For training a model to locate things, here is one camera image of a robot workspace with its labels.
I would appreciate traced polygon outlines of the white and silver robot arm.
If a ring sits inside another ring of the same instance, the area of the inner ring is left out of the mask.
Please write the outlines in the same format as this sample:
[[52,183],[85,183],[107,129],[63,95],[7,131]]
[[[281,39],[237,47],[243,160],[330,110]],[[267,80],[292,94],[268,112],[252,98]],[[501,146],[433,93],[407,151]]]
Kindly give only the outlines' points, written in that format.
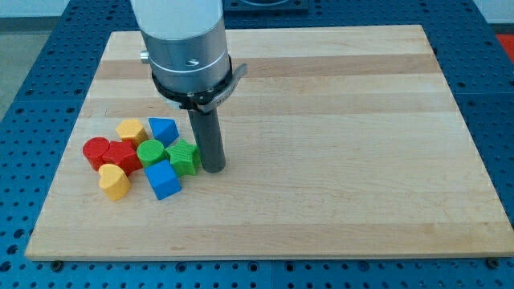
[[233,67],[222,0],[131,0],[156,89],[181,109],[208,113],[247,73]]

